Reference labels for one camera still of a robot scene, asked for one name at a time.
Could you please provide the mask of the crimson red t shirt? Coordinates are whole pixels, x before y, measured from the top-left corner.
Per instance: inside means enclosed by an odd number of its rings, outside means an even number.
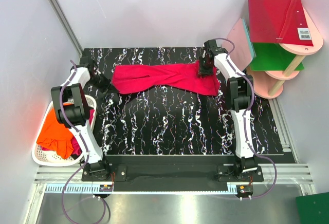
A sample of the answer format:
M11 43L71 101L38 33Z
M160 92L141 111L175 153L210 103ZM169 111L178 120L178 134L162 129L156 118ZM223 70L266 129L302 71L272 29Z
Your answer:
M133 94L153 86L171 86L206 96L217 96L220 83L216 70L202 77L199 61L189 64L117 65L112 83L121 94Z

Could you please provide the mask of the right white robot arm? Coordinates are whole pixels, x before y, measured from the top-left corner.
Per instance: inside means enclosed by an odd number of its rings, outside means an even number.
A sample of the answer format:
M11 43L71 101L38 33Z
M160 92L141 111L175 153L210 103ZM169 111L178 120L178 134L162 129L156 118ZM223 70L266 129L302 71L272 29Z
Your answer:
M255 162L255 151L252 144L250 116L254 103L253 77L246 75L232 61L230 54L235 50L234 43L222 39L232 45L227 49L217 45L221 38L204 42L199 58L199 75L209 76L217 68L225 78L226 106L231 112L235 131L235 162L232 173L239 181L249 181L258 166Z

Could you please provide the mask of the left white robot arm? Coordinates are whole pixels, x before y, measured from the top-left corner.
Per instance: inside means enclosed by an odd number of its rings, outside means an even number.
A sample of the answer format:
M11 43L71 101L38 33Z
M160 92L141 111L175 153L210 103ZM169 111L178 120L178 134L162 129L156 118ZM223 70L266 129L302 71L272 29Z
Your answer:
M103 94L119 91L102 73L96 73L97 63L90 57L81 57L70 70L66 81L51 89L52 104L58 123L63 124L77 140L84 156L81 168L89 181L114 180L115 173L97 144L89 123L90 107L83 88L89 84Z

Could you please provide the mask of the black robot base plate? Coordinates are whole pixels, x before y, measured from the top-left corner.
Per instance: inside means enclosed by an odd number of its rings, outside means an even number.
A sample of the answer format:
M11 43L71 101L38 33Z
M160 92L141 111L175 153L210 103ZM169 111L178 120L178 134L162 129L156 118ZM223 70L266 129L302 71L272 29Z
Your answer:
M234 169L234 155L107 155L106 159L115 173L116 193L219 192L227 190L229 182L264 182L265 167L273 167L257 158L257 170L240 173Z

